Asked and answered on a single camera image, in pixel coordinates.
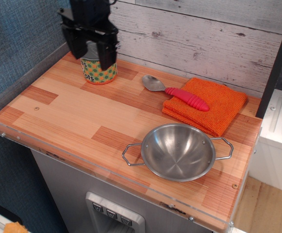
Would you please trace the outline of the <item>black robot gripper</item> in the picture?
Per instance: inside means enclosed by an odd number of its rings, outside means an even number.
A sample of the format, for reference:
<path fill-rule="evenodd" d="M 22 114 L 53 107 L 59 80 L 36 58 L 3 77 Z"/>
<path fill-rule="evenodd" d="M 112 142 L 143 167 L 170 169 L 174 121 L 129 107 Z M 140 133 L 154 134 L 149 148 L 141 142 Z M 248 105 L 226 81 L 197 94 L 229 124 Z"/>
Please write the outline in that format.
<path fill-rule="evenodd" d="M 98 41 L 97 49 L 102 70 L 116 63 L 117 27 L 109 20 L 115 0 L 71 0 L 70 8 L 59 8 L 61 28 L 67 45 L 76 59 L 87 53 L 87 42 Z"/>

